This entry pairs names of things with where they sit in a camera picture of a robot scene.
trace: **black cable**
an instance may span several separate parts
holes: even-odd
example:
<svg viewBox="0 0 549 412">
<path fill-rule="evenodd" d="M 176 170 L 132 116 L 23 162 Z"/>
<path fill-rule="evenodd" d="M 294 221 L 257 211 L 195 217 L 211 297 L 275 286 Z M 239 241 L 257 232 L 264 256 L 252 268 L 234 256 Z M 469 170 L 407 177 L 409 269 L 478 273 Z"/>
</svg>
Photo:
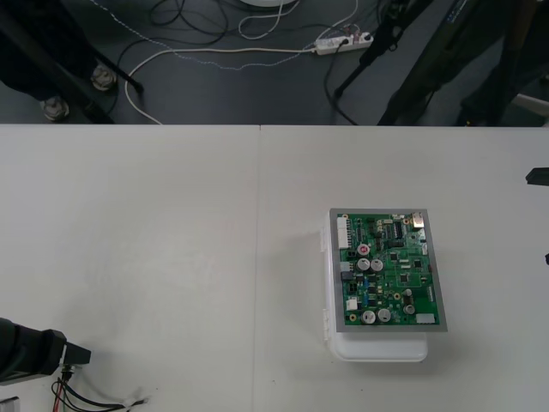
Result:
<svg viewBox="0 0 549 412">
<path fill-rule="evenodd" d="M 170 20 L 167 20 L 167 21 L 154 21 L 153 14 L 154 14 L 155 10 L 167 1 L 168 0 L 160 0 L 153 7 L 151 7 L 151 9 L 148 11 L 148 20 L 153 26 L 167 26 L 168 24 L 174 23 L 179 18 L 179 16 L 181 15 L 181 12 L 183 11 L 183 7 L 185 6 L 185 0 L 183 0 L 181 2 L 181 4 L 178 3 L 178 0 L 175 0 L 175 3 L 178 6 L 178 9 L 176 10 L 177 13 L 175 14 L 175 16 L 172 17 Z"/>
<path fill-rule="evenodd" d="M 57 391 L 53 389 L 53 386 L 55 384 L 61 385 L 61 392 L 59 394 L 57 394 Z M 51 391 L 55 395 L 56 400 L 59 400 L 59 402 L 63 403 L 67 408 L 69 408 L 71 410 L 74 410 L 75 412 L 113 412 L 115 410 L 127 409 L 127 407 L 122 405 L 121 403 L 99 403 L 99 402 L 92 401 L 91 399 L 87 399 L 86 397 L 83 397 L 82 395 L 78 394 L 74 389 L 72 389 L 67 384 L 66 381 L 63 381 L 61 379 L 59 379 L 58 381 L 53 383 L 53 385 L 51 386 Z M 99 411 L 98 410 L 91 411 L 91 410 L 86 410 L 86 409 L 80 408 L 80 407 L 74 405 L 70 401 L 70 398 L 67 396 L 67 392 L 70 393 L 71 395 L 73 395 L 74 397 L 76 397 L 77 399 L 79 399 L 80 401 L 84 402 L 84 403 L 87 403 L 89 405 L 92 405 L 92 406 L 95 406 L 95 407 L 98 407 L 98 408 L 105 408 L 105 409 L 102 409 L 102 410 L 99 410 Z M 130 407 L 132 408 L 132 407 L 137 406 L 137 405 L 143 405 L 146 402 L 147 402 L 146 400 L 140 400 L 140 401 L 132 403 Z"/>
<path fill-rule="evenodd" d="M 167 1 L 168 0 L 160 0 L 148 11 L 148 20 L 151 23 L 151 25 L 153 25 L 153 26 L 167 26 L 169 24 L 174 23 L 177 19 L 181 19 L 187 26 L 193 28 L 194 30 L 196 30 L 199 33 L 206 34 L 208 36 L 217 36 L 217 39 L 213 40 L 212 43 L 208 42 L 208 44 L 213 44 L 214 42 L 221 40 L 226 35 L 226 32 L 229 29 L 229 17 L 227 16 L 225 9 L 223 9 L 223 4 L 222 4 L 221 0 L 216 0 L 216 3 L 217 3 L 217 5 L 220 9 L 220 12 L 223 15 L 223 21 L 224 21 L 224 27 L 222 28 L 221 32 L 212 32 L 212 31 L 209 31 L 209 30 L 204 30 L 202 28 L 199 28 L 199 27 L 195 26 L 193 23 L 191 23 L 189 20 L 187 20 L 187 18 L 183 14 L 183 8 L 185 6 L 185 1 L 186 0 L 181 0 L 181 3 L 179 3 L 178 0 L 175 0 L 178 8 L 176 10 L 175 16 L 172 17 L 170 20 L 163 21 L 163 22 L 155 21 L 154 18 L 153 18 L 153 14 L 154 14 L 155 10 L 161 4 L 163 4 Z"/>
<path fill-rule="evenodd" d="M 347 122 L 352 124 L 353 126 L 358 126 L 359 124 L 349 118 L 338 106 L 337 102 L 335 101 L 334 97 L 329 93 L 328 88 L 328 80 L 330 75 L 332 74 L 332 70 L 334 69 L 335 65 L 335 59 L 337 58 L 337 53 L 339 50 L 343 47 L 343 45 L 346 45 L 349 41 L 347 39 L 343 40 L 340 45 L 337 47 L 337 50 L 334 53 L 334 56 L 332 57 L 332 62 L 329 65 L 328 71 L 326 72 L 326 76 L 324 77 L 324 93 L 326 94 L 326 97 L 328 98 L 329 104 L 332 106 L 332 108 L 338 112 Z"/>
</svg>

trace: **circuit board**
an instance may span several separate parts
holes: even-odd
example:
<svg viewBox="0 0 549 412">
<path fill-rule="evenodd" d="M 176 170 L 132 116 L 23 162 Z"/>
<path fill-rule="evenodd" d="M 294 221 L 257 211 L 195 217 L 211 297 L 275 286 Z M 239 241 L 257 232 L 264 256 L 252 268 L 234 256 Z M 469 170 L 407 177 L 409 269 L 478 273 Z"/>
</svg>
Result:
<svg viewBox="0 0 549 412">
<path fill-rule="evenodd" d="M 421 212 L 338 214 L 345 325 L 438 325 L 439 310 Z"/>
</svg>

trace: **tripod leg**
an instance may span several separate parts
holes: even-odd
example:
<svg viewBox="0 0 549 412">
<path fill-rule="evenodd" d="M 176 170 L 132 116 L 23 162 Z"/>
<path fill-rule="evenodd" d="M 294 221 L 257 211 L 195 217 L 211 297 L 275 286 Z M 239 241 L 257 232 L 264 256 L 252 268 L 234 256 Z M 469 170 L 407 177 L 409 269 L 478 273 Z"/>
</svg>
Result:
<svg viewBox="0 0 549 412">
<path fill-rule="evenodd" d="M 78 88 L 44 48 L 11 16 L 3 2 L 0 2 L 0 32 L 19 47 L 50 78 L 51 82 L 57 85 L 63 97 L 77 104 L 91 122 L 114 124 L 112 119 Z"/>
<path fill-rule="evenodd" d="M 368 66 L 365 66 L 363 64 L 359 65 L 359 67 L 357 67 L 354 72 L 351 73 L 351 75 L 347 79 L 345 79 L 345 81 L 334 91 L 334 97 L 336 99 L 339 99 L 343 95 L 345 89 L 351 86 L 356 78 L 359 77 L 360 74 L 367 68 Z"/>
<path fill-rule="evenodd" d="M 470 19 L 483 1 L 470 0 L 466 3 L 460 0 L 454 1 L 406 80 L 391 98 L 385 113 L 379 120 L 379 125 L 395 124 L 401 114 L 412 104 L 440 87 L 447 71 L 453 70 L 452 66 L 462 51 L 462 44 L 458 40 L 467 30 Z M 480 45 L 472 54 L 483 51 L 484 47 L 484 44 Z"/>
<path fill-rule="evenodd" d="M 488 124 L 497 126 L 507 106 L 507 93 L 516 73 L 516 66 L 522 46 L 537 10 L 536 0 L 515 0 L 514 13 L 509 30 L 505 36 L 504 49 L 498 66 L 498 84 L 494 88 L 492 109 L 488 115 Z"/>
<path fill-rule="evenodd" d="M 335 90 L 334 96 L 339 99 L 360 74 L 387 50 L 398 43 L 404 30 L 412 24 L 433 0 L 419 0 L 408 9 L 409 0 L 391 0 L 387 6 L 386 16 L 376 30 L 374 41 L 360 57 L 359 67 Z"/>
<path fill-rule="evenodd" d="M 129 84 L 131 84 L 137 93 L 139 94 L 143 93 L 144 88 L 141 83 L 139 83 L 133 77 L 129 76 L 125 71 L 121 70 L 115 63 L 113 63 L 110 59 L 108 59 L 104 54 L 98 51 L 95 47 L 93 47 L 90 44 L 88 44 L 87 46 L 90 52 L 92 52 L 96 58 L 98 58 L 101 62 L 103 62 L 103 64 L 105 64 L 105 66 L 107 66 L 109 69 L 114 71 L 117 75 L 122 77 Z"/>
</svg>

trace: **white table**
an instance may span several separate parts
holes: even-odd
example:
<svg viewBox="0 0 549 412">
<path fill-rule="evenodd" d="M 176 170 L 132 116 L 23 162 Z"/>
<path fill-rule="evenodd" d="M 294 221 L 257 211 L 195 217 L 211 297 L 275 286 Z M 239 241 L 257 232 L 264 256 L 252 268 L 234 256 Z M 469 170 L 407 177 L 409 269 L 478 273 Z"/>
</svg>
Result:
<svg viewBox="0 0 549 412">
<path fill-rule="evenodd" d="M 546 410 L 548 164 L 543 129 L 2 126 L 0 316 L 92 349 L 86 379 L 144 412 Z M 323 346 L 332 207 L 429 209 L 425 362 Z M 51 382 L 0 398 L 48 410 Z"/>
</svg>

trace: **gray floor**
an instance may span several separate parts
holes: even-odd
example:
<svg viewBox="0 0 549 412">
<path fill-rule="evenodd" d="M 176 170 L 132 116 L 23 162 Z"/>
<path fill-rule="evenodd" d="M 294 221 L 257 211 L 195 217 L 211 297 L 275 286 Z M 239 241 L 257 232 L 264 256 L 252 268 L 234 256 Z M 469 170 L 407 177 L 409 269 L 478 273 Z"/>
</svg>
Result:
<svg viewBox="0 0 549 412">
<path fill-rule="evenodd" d="M 97 1 L 111 9 L 121 21 L 149 37 L 170 37 L 190 41 L 211 39 L 189 31 L 150 27 L 147 9 L 156 0 Z M 368 11 L 374 3 L 375 0 L 360 0 L 360 10 Z M 352 118 L 360 124 L 377 123 L 390 96 L 412 68 L 450 3 L 451 0 L 434 2 L 407 30 L 398 50 L 379 58 L 347 90 L 341 106 Z M 65 4 L 81 23 L 92 43 L 115 61 L 126 45 L 138 39 L 89 0 L 65 0 Z M 354 0 L 303 0 L 293 13 L 283 18 L 280 28 L 309 23 L 333 24 L 347 15 L 353 6 Z M 185 7 L 188 10 L 200 10 L 221 21 L 219 10 L 212 0 L 188 0 Z M 226 8 L 226 12 L 229 14 L 231 27 L 236 27 L 238 21 L 246 15 L 245 12 L 232 8 Z M 196 15 L 190 15 L 189 18 L 198 25 L 207 25 Z M 272 21 L 265 21 L 259 25 L 254 23 L 253 28 L 261 30 L 270 24 Z M 173 26 L 184 27 L 179 22 Z M 363 30 L 373 29 L 375 26 L 373 18 L 361 23 Z M 266 39 L 258 41 L 229 36 L 214 47 L 302 48 L 310 44 L 321 31 L 321 28 L 298 32 L 275 31 Z M 500 47 L 494 46 L 437 93 L 417 125 L 454 124 L 460 100 L 471 93 L 497 63 Z M 158 45 L 137 45 L 124 57 L 122 67 L 130 71 L 139 62 L 160 50 L 162 49 Z M 274 53 L 185 56 L 195 56 L 235 67 L 247 63 L 273 63 L 286 57 Z M 351 52 L 338 57 L 331 78 L 333 86 L 356 67 L 359 56 L 360 52 Z M 136 78 L 146 88 L 142 107 L 163 124 L 346 124 L 345 120 L 335 117 L 324 97 L 323 78 L 330 61 L 331 57 L 302 56 L 275 67 L 230 71 L 165 55 L 148 64 L 136 74 Z M 534 97 L 549 99 L 549 89 L 543 88 L 537 82 L 531 84 L 525 92 Z M 103 107 L 110 106 L 111 96 L 95 93 L 91 88 L 89 93 Z M 118 124 L 150 123 L 130 107 L 124 93 L 120 94 L 112 117 Z M 0 123 L 40 124 L 46 121 L 36 101 L 0 84 Z M 74 108 L 67 123 L 87 123 L 87 120 Z M 504 124 L 540 126 L 543 119 L 511 107 L 506 112 Z"/>
</svg>

